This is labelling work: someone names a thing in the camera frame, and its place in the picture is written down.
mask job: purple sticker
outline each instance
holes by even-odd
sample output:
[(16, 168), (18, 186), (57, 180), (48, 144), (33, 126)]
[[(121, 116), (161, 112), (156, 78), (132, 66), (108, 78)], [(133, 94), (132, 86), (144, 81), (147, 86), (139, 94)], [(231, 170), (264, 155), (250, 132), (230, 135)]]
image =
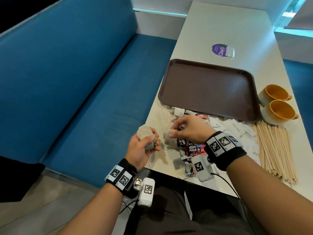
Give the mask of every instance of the purple sticker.
[(221, 57), (228, 57), (226, 56), (227, 46), (228, 45), (221, 44), (221, 43), (215, 44), (212, 46), (212, 52)]

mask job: blue cushion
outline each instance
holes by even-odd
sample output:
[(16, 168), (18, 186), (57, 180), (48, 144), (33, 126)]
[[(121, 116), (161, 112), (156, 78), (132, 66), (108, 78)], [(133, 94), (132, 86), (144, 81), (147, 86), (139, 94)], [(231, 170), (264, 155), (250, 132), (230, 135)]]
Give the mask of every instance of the blue cushion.
[(306, 134), (313, 146), (313, 65), (284, 59), (286, 71), (297, 101)]
[(36, 163), (134, 35), (130, 0), (61, 0), (0, 38), (0, 155)]
[(146, 122), (176, 44), (135, 35), (43, 163), (101, 187)]

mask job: hand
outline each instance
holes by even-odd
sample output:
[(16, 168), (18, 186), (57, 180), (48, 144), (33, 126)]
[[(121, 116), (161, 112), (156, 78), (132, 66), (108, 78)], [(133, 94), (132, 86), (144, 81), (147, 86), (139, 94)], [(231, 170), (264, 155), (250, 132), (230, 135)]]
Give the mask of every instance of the hand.
[[(155, 136), (159, 137), (159, 134), (154, 128), (151, 128), (151, 130)], [(141, 170), (147, 164), (151, 153), (153, 153), (154, 151), (161, 151), (159, 139), (156, 141), (156, 146), (154, 146), (154, 149), (145, 150), (145, 146), (155, 140), (154, 135), (147, 136), (139, 141), (137, 134), (135, 134), (133, 137), (131, 137), (131, 140), (129, 141), (125, 158), (131, 165), (133, 165), (137, 169), (137, 171)]]
[(195, 144), (204, 144), (216, 131), (203, 119), (195, 115), (185, 115), (178, 119), (171, 129), (178, 129), (180, 125), (185, 127), (181, 131), (170, 132), (170, 138), (185, 138)]

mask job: dark pants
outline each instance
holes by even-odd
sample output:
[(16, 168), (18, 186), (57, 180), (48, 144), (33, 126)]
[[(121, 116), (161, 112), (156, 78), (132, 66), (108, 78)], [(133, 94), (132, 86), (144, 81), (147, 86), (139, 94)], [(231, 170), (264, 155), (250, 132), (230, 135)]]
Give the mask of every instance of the dark pants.
[[(149, 177), (156, 182), (152, 206), (143, 208), (136, 203), (124, 235), (250, 234), (247, 223), (225, 194), (155, 171)], [(192, 220), (186, 210), (185, 191)]]

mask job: orange cup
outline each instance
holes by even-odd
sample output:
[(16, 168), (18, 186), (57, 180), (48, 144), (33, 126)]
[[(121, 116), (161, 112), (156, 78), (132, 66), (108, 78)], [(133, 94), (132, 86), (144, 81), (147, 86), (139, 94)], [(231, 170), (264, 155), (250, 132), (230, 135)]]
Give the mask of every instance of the orange cup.
[(261, 113), (264, 121), (273, 125), (282, 125), (289, 120), (299, 118), (291, 105), (280, 100), (270, 102), (262, 109)]
[(267, 85), (258, 95), (261, 105), (266, 106), (271, 101), (281, 100), (288, 101), (292, 98), (288, 92), (278, 85)]

